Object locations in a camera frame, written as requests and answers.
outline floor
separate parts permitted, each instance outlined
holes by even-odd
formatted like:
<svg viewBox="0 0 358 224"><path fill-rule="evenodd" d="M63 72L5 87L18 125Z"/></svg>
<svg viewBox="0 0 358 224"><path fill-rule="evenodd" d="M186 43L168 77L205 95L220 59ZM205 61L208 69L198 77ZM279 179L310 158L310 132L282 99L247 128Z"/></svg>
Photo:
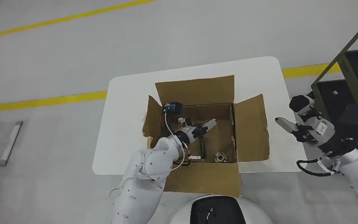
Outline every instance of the floor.
<svg viewBox="0 0 358 224"><path fill-rule="evenodd" d="M286 80L289 93L307 92L313 78ZM92 172L103 106L101 100L0 113L2 130L24 121L8 166L0 168L1 224L109 223L106 197L120 177ZM309 158L319 154L306 150ZM358 223L357 199L343 176L243 174L242 185L243 196L277 224ZM165 193L151 223L168 223L166 217L194 196Z"/></svg>
<svg viewBox="0 0 358 224"><path fill-rule="evenodd" d="M128 1L0 0L0 31ZM357 6L357 0L156 0L1 35L0 103L103 91L116 76L267 55L282 68L328 63L356 33ZM290 96L309 92L314 79L286 80ZM0 153L14 122L24 121L8 165L0 167L0 224L110 223L106 198L120 176L92 171L104 104L0 112ZM275 224L358 223L357 198L343 176L243 174L242 185L243 196ZM164 193L152 224L168 223L194 196Z"/></svg>

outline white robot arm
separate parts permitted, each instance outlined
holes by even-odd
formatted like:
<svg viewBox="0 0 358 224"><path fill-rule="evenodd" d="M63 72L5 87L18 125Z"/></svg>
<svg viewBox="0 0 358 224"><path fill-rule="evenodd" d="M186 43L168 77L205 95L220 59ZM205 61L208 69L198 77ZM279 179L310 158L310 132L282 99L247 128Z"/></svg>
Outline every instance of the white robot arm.
<svg viewBox="0 0 358 224"><path fill-rule="evenodd" d="M276 122L287 132L293 134L298 142L306 142L313 147L318 147L323 156L315 160L296 162L298 167L309 175L331 176L342 172L349 178L358 195L358 149L353 138L342 138L336 132L335 126L322 117L322 114L314 107L314 95L300 95L292 98L290 108L296 112L303 123L292 123L284 118L276 118ZM325 167L321 160L327 158L334 163L330 168ZM300 164L317 163L323 173L311 172Z"/></svg>
<svg viewBox="0 0 358 224"><path fill-rule="evenodd" d="M185 126L158 140L152 149L136 151L119 186L119 197L113 202L112 224L145 224L156 211L166 178L184 161L184 148L216 125L212 119L205 124ZM182 156L179 166L174 161Z"/></svg>

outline white cable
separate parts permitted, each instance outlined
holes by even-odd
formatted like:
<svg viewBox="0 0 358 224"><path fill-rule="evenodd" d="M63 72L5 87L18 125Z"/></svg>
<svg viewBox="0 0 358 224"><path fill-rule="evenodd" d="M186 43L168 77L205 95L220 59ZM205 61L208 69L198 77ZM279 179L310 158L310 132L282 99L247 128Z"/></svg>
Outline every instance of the white cable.
<svg viewBox="0 0 358 224"><path fill-rule="evenodd" d="M174 169L171 170L171 171L173 171L173 170L176 170L177 168L179 168L179 167L184 163L185 151L184 151L184 148L183 148L182 143L181 143L177 138L175 138L175 135L173 134L172 130L170 130L170 128L169 128L168 121L167 121L167 112L164 114L164 120L166 121L166 126L167 126L169 132L172 134L173 138L174 138L175 141L179 144L179 146L181 147L181 149L182 149L182 151L183 151L183 159L182 159L181 163L180 163L177 167L175 167Z"/></svg>
<svg viewBox="0 0 358 224"><path fill-rule="evenodd" d="M127 180L136 179L136 178L143 178L143 177L145 177L145 176L148 176L148 177L149 177L149 176L152 176L152 175L165 174L166 172L171 172L171 171L173 171L173 170L176 170L177 168L179 168L179 167L184 163L185 151L184 151L184 148L183 148L182 143L181 143L177 138L175 138L175 135L173 134L173 132L172 132L172 131L170 130L170 128L169 128L168 121L167 121L167 112L165 112L165 114L164 114L164 119L165 119L166 126L167 126L169 132L171 133L171 135L173 136L174 140L179 144L179 146L181 147L181 149L182 149L182 151L183 151L183 159L182 159L181 163L180 163L178 166L176 166L175 168L173 168L173 169L171 169L171 170L169 170L169 171L159 172L159 173L156 173L156 174L146 174L146 175L131 176L130 178L125 179L123 182L121 181L121 182L120 182L120 185L118 186L118 188L115 188L115 189L113 189L113 190L110 192L109 197L111 196L111 193L112 193L114 190L120 190L120 189L123 187L124 183L125 183Z"/></svg>

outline open cardboard box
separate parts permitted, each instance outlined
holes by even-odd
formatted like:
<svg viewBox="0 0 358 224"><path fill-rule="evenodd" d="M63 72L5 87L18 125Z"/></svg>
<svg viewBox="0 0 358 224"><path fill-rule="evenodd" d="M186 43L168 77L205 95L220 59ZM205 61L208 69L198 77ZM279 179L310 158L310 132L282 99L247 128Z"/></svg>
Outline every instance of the open cardboard box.
<svg viewBox="0 0 358 224"><path fill-rule="evenodd" d="M234 76L156 83L161 104L177 101L184 105L177 117L168 117L174 127L178 117L190 117L193 123L215 118L217 125L204 135L207 158L192 161L170 173L165 191L213 193L237 197L241 194L238 162L269 158L269 134L263 96L234 103ZM162 105L149 96L143 125L151 147L165 136ZM191 155L200 155L199 140L189 145ZM226 163L214 162L214 155L224 152Z"/></svg>

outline table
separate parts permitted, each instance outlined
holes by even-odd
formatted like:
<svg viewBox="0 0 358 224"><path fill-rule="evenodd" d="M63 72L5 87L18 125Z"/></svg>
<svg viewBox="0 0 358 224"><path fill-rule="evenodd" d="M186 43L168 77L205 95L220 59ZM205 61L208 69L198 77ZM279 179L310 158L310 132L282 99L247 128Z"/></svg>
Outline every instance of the table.
<svg viewBox="0 0 358 224"><path fill-rule="evenodd" d="M192 80L235 75L235 103L263 94L270 137L270 158L266 161L239 162L241 173L298 172L297 160L306 160L302 143L275 123L281 116L295 121L279 61L261 57L207 64L159 72L119 76L111 80L98 134L93 172L122 175L134 151L145 149L142 126L148 95L158 102L156 82Z"/></svg>

